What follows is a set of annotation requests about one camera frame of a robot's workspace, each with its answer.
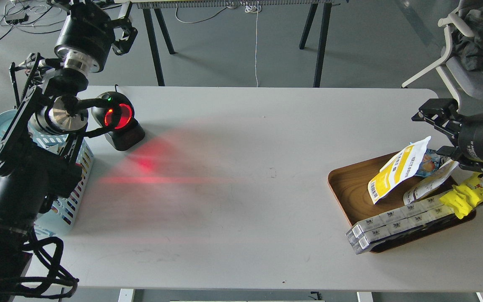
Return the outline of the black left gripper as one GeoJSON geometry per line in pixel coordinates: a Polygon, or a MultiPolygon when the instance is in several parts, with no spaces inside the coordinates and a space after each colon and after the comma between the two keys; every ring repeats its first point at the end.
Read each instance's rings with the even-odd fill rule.
{"type": "Polygon", "coordinates": [[[56,42],[54,52],[59,58],[71,50],[92,58],[89,71],[104,70],[109,50],[121,56],[129,53],[138,34],[130,18],[112,21],[113,29],[122,29],[122,37],[114,41],[114,31],[106,26],[111,19],[107,13],[91,0],[54,0],[53,5],[67,12],[65,23],[56,42]]]}

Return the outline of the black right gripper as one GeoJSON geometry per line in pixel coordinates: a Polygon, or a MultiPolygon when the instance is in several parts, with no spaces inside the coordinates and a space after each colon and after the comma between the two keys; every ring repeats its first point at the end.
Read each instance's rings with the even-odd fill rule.
{"type": "Polygon", "coordinates": [[[427,122],[446,136],[455,136],[455,147],[441,146],[436,153],[458,162],[462,170],[483,172],[483,114],[460,115],[454,98],[428,99],[412,122],[427,122]]]}

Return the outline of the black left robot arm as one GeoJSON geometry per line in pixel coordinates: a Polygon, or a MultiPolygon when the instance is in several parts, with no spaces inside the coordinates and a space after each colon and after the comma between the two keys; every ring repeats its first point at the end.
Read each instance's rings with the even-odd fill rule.
{"type": "Polygon", "coordinates": [[[91,0],[54,0],[67,12],[56,42],[55,58],[31,54],[16,70],[29,73],[17,113],[0,142],[0,302],[15,296],[46,299],[53,285],[78,285],[61,266],[63,241],[39,240],[34,223],[59,198],[68,198],[81,182],[84,167],[78,153],[84,138],[106,135],[116,150],[140,142],[144,129],[132,103],[117,91],[79,99],[88,87],[88,74],[104,70],[110,50],[129,52],[138,31],[132,26],[131,2],[111,19],[91,0]]]}

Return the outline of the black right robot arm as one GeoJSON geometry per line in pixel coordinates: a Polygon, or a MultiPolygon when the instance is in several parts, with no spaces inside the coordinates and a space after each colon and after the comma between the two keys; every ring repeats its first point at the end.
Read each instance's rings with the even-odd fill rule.
{"type": "Polygon", "coordinates": [[[483,114],[458,113],[454,98],[428,99],[412,116],[414,122],[427,122],[443,133],[452,146],[443,146],[436,153],[458,162],[460,168],[483,173],[483,114]]]}

